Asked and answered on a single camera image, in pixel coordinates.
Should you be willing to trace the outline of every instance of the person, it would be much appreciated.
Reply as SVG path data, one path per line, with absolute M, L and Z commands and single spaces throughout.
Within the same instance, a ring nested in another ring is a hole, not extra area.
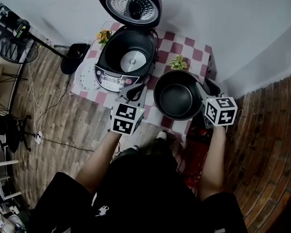
M 111 162 L 120 138 L 108 132 L 75 179 L 63 173 L 54 176 L 27 232 L 247 232 L 235 196 L 221 192 L 224 127 L 214 127 L 199 199 L 177 173 L 165 132 L 147 151 L 130 148 Z

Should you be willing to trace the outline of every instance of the small plant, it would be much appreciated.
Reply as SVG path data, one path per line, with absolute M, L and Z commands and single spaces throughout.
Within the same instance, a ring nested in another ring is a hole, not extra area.
M 169 64 L 173 70 L 183 70 L 183 68 L 188 68 L 188 64 L 183 61 L 183 56 L 181 54 L 177 56 L 175 60 L 169 62 Z
M 98 43 L 104 47 L 107 44 L 107 42 L 110 40 L 111 35 L 112 35 L 111 30 L 103 29 L 98 34 L 96 34 L 97 39 L 99 40 Z

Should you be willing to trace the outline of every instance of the black pot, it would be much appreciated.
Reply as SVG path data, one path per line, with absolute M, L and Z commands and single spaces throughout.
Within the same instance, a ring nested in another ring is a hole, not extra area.
M 196 83 L 199 80 L 184 70 L 172 70 L 162 75 L 154 89 L 157 108 L 172 120 L 188 120 L 200 110 L 202 99 Z

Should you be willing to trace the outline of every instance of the power cord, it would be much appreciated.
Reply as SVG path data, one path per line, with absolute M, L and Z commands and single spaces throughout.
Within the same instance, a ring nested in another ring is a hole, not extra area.
M 75 147 L 75 146 L 70 145 L 70 144 L 66 144 L 66 143 L 62 143 L 62 142 L 57 142 L 57 141 L 52 141 L 52 140 L 46 139 L 44 137 L 41 137 L 39 134 L 37 134 L 37 136 L 40 139 L 45 140 L 45 141 L 48 141 L 48 142 L 53 142 L 53 143 L 57 143 L 57 144 L 60 144 L 60 145 L 65 145 L 65 146 L 68 146 L 68 147 L 71 147 L 71 148 L 74 148 L 74 149 L 78 149 L 78 150 L 94 152 L 94 150 L 81 149 L 81 148 Z
M 32 81 L 32 73 L 31 73 L 30 63 L 28 63 L 28 73 L 29 73 L 29 90 L 30 90 L 30 92 L 31 92 L 31 94 L 33 96 L 33 112 L 34 112 L 33 118 L 34 118 L 34 121 L 35 121 L 35 105 L 40 107 L 41 113 L 43 112 L 43 109 L 38 104 L 38 102 L 36 101 L 35 96 L 34 96 L 34 89 L 33 89 L 33 81 Z M 37 123 L 34 124 L 34 127 L 35 127 L 35 134 L 37 135 Z
M 68 89 L 68 85 L 69 85 L 69 82 L 70 82 L 71 76 L 72 76 L 72 75 L 69 75 L 69 79 L 68 79 L 68 81 L 67 81 L 67 85 L 66 85 L 65 93 L 60 97 L 60 99 L 58 100 L 57 104 L 52 105 L 51 107 L 49 107 L 48 109 L 46 109 L 46 111 L 43 112 L 43 113 L 41 114 L 41 116 L 40 116 L 39 119 L 37 120 L 36 124 L 37 124 L 38 121 L 40 120 L 40 125 L 41 125 L 41 117 L 42 117 L 46 112 L 48 112 L 51 108 L 54 108 L 55 106 L 57 106 L 57 105 L 60 103 L 60 101 L 63 99 L 64 95 L 67 93 L 67 89 Z
M 45 140 L 45 141 L 48 141 L 48 142 L 52 142 L 52 143 L 57 143 L 57 144 L 60 144 L 60 145 L 64 145 L 64 146 L 68 146 L 68 147 L 71 147 L 71 148 L 74 148 L 74 149 L 78 149 L 78 150 L 82 150 L 82 151 L 90 151 L 90 152 L 94 152 L 94 150 L 87 150 L 87 149 L 81 149 L 81 148 L 78 148 L 78 147 L 75 147 L 73 145 L 70 145 L 70 144 L 66 144 L 66 143 L 62 143 L 62 142 L 57 142 L 57 141 L 52 141 L 52 140 L 48 140 L 44 137 L 41 137 L 39 134 L 37 134 L 37 136 L 42 139 L 42 140 Z M 117 143 L 117 152 L 114 152 L 115 154 L 118 154 L 120 153 L 120 148 L 121 148 L 121 144 L 118 142 Z

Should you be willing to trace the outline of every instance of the wrist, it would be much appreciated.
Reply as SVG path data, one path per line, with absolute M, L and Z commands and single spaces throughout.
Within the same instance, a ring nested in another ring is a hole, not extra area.
M 109 135 L 112 138 L 118 138 L 118 139 L 120 139 L 122 136 L 122 134 L 117 133 L 117 132 L 113 132 L 113 131 L 108 131 L 107 135 Z
M 225 136 L 226 135 L 226 128 L 223 126 L 215 126 L 215 127 L 213 127 L 213 133 Z

